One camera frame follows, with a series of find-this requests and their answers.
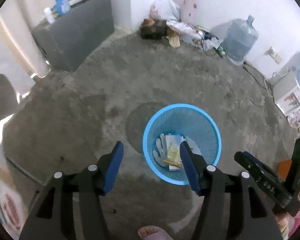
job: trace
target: pink cloth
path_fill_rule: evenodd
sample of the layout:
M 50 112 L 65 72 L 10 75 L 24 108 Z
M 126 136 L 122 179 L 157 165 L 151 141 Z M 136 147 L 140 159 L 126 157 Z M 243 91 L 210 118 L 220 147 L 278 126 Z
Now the pink cloth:
M 290 233 L 288 234 L 288 237 L 292 236 L 292 234 L 297 230 L 298 226 L 300 226 L 300 211 L 293 219 L 294 219 L 294 225 Z

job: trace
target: blue water bottle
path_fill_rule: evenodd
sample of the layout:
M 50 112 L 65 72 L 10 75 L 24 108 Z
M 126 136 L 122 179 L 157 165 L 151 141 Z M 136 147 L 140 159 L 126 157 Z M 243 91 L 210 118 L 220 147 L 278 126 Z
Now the blue water bottle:
M 56 9 L 59 15 L 64 15 L 70 11 L 69 0 L 56 0 Z

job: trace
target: paper packaging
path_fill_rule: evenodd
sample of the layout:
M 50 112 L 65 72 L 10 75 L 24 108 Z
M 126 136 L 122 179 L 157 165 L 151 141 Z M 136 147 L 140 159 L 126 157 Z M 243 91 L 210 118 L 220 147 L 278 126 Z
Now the paper packaging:
M 167 158 L 164 163 L 183 168 L 180 158 L 180 144 L 184 139 L 180 135 L 166 135 Z

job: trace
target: electrical cable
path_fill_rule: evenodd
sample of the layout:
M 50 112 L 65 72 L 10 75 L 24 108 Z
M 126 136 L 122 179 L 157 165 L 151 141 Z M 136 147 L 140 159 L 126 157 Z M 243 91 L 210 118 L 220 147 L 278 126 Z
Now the electrical cable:
M 20 171 L 22 174 L 24 174 L 26 177 L 32 179 L 34 182 L 40 184 L 41 186 L 45 186 L 45 184 L 37 179 L 35 176 L 33 176 L 31 173 L 29 173 L 28 171 L 26 171 L 24 168 L 22 168 L 19 164 L 17 164 L 14 160 L 12 160 L 11 158 L 6 156 L 7 161 L 13 166 L 15 167 L 18 171 Z
M 201 48 L 202 48 L 202 50 L 205 52 L 205 54 L 207 55 L 207 57 L 213 57 L 213 56 L 215 56 L 216 54 L 217 54 L 217 50 L 215 49 L 215 54 L 213 54 L 213 55 L 208 55 L 207 54 L 207 52 L 204 50 L 204 48 L 203 48 L 203 46 L 204 46 L 204 36 L 202 36 L 200 33 L 199 33 L 199 29 L 197 29 L 197 27 L 196 26 L 194 26 L 194 25 L 192 25 L 192 24 L 189 24 L 189 25 L 191 25 L 195 30 L 196 30 L 196 32 L 201 36 L 201 41 L 200 41 L 200 45 L 201 45 Z
M 243 64 L 249 66 L 250 68 L 253 68 L 253 69 L 256 70 L 256 71 L 258 71 L 255 67 L 251 66 L 251 65 L 248 64 L 246 61 L 244 61 Z M 266 81 L 266 78 L 265 78 L 264 75 L 262 75 L 262 74 L 258 71 L 258 72 L 262 75 L 262 77 L 263 77 L 263 82 L 264 82 L 264 84 L 265 84 L 265 86 L 262 86 L 262 85 L 260 84 L 260 82 L 255 78 L 255 76 L 254 76 L 254 75 L 253 75 L 253 74 L 252 74 L 245 66 L 243 66 L 243 69 L 244 69 L 245 71 L 247 71 L 247 72 L 253 77 L 253 79 L 257 82 L 257 84 L 258 84 L 260 87 L 262 87 L 264 90 L 266 90 L 266 91 L 268 92 L 269 96 L 271 96 L 271 97 L 273 98 L 273 95 L 269 92 L 269 85 L 268 85 L 268 82 Z

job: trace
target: power cord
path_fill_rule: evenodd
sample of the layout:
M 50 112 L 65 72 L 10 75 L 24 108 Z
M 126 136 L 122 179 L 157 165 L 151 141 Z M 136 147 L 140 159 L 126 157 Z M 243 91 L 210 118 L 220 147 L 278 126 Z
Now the power cord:
M 256 71 L 258 71 L 255 67 L 253 67 L 252 65 L 248 64 L 246 61 L 244 61 L 243 64 L 249 66 L 250 68 L 252 68 L 252 69 L 254 69 L 254 70 L 256 70 Z M 264 90 L 266 90 L 266 91 L 268 92 L 269 96 L 271 96 L 272 98 L 274 97 L 273 94 L 271 94 L 271 93 L 269 92 L 269 83 L 268 83 L 268 81 L 266 80 L 266 78 L 265 78 L 264 75 L 262 75 L 262 74 L 258 71 L 258 72 L 262 75 L 262 77 L 263 77 L 263 82 L 264 82 L 264 84 L 265 84 L 265 86 L 262 86 L 262 85 L 260 84 L 260 82 L 255 78 L 255 76 L 254 76 L 254 75 L 253 75 L 253 74 L 252 74 L 245 66 L 243 66 L 243 69 L 244 69 L 245 71 L 247 71 L 247 72 L 253 77 L 253 79 L 257 82 L 257 84 L 258 84 L 261 88 L 263 88 Z
M 208 55 L 207 54 L 207 52 L 204 50 L 204 48 L 203 48 L 203 46 L 204 46 L 204 36 L 202 36 L 200 33 L 199 33 L 199 29 L 196 27 L 196 26 L 194 26 L 194 25 L 191 25 L 193 28 L 195 28 L 195 30 L 196 30 L 196 32 L 201 36 L 201 41 L 200 41 L 200 45 L 201 45 L 201 48 L 202 48 L 202 50 L 205 52 L 205 54 L 207 55 L 207 57 L 213 57 L 213 56 L 215 56 L 216 54 L 217 54 L 217 51 L 215 50 L 215 54 L 213 54 L 213 55 Z

